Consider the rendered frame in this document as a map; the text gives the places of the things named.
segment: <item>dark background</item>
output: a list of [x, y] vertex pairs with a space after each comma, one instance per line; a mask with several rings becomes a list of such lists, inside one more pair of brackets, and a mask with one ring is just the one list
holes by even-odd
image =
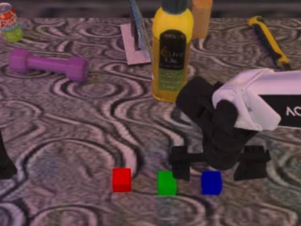
[[[161, 0], [136, 0], [153, 17]], [[128, 17], [128, 0], [7, 0], [19, 17]], [[301, 17], [300, 0], [214, 0], [212, 17]]]

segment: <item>soda can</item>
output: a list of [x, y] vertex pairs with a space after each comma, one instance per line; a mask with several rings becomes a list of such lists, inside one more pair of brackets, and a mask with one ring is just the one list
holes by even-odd
[[23, 38], [16, 11], [9, 3], [0, 3], [0, 29], [4, 39], [8, 42], [20, 41]]

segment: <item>blue cube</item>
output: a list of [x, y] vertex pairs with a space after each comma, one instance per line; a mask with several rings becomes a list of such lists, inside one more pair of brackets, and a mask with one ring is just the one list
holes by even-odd
[[201, 175], [201, 194], [220, 195], [222, 193], [222, 174], [220, 171], [203, 171]]

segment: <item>red cube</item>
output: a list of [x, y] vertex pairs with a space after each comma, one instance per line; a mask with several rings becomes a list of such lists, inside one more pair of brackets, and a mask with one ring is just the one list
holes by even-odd
[[132, 177], [130, 168], [113, 168], [112, 189], [113, 192], [132, 191]]

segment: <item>wood grain pattern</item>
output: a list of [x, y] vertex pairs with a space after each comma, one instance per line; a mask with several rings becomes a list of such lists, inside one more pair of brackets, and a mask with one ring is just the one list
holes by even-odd
[[[167, 152], [186, 143], [201, 152], [202, 134], [173, 104], [151, 96], [151, 65], [127, 66], [120, 24], [127, 19], [23, 19], [25, 38], [0, 40], [0, 128], [18, 167], [0, 181], [1, 226], [299, 226], [301, 151], [298, 130], [263, 132], [250, 144], [271, 152], [268, 178], [234, 182], [223, 172], [221, 196], [201, 196], [200, 171], [179, 195], [158, 198], [156, 174]], [[208, 39], [192, 44], [189, 78], [228, 81], [238, 72], [273, 67], [246, 19], [214, 19]], [[301, 20], [266, 20], [292, 68], [301, 68]], [[146, 20], [151, 32], [151, 20]], [[8, 68], [9, 52], [85, 57], [86, 83], [64, 75]], [[112, 194], [111, 169], [131, 167], [133, 192]]]

